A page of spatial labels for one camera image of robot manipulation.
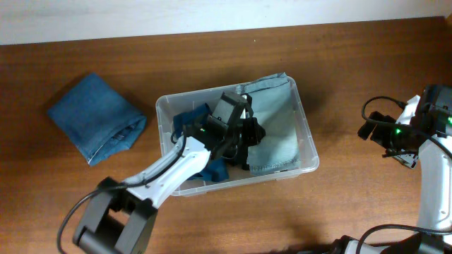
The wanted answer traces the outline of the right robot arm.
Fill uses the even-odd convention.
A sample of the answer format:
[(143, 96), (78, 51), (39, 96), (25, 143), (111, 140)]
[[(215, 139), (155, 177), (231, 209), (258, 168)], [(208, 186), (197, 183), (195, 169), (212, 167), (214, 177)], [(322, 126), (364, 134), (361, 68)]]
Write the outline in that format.
[[(403, 111), (394, 119), (378, 111), (363, 113), (358, 136), (382, 146), (408, 168), (421, 166), (421, 197), (417, 224), (382, 224), (359, 239), (343, 236), (329, 253), (450, 253), (451, 252), (451, 87), (428, 85), (407, 102), (396, 100)], [(402, 241), (372, 246), (366, 239), (377, 231), (399, 229), (412, 235)]]

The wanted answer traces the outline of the dark blue jeans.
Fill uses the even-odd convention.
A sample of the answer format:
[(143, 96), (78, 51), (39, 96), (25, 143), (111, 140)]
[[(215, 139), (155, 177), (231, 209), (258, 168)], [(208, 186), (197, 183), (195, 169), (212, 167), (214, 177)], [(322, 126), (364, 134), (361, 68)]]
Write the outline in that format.
[(144, 113), (94, 73), (69, 90), (47, 114), (90, 166), (130, 149), (147, 121)]

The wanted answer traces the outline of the light blue jeans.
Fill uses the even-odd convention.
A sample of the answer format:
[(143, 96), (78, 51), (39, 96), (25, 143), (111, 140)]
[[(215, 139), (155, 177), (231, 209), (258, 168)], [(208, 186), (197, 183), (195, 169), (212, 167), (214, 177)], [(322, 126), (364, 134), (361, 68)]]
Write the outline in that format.
[(238, 85), (236, 93), (251, 96), (254, 117), (266, 131), (258, 145), (248, 148), (250, 172), (264, 175), (298, 167), (301, 157), (287, 75), (276, 73)]

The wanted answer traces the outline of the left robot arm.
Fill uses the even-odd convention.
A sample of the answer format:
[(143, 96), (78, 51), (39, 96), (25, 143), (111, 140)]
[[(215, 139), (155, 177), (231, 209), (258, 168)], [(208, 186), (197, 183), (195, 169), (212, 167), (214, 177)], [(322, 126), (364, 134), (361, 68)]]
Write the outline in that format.
[(88, 206), (73, 235), (85, 253), (144, 253), (159, 207), (213, 160), (236, 159), (266, 132), (251, 107), (251, 95), (222, 93), (213, 111), (182, 126), (174, 147), (154, 164), (117, 182), (110, 177), (84, 198)]

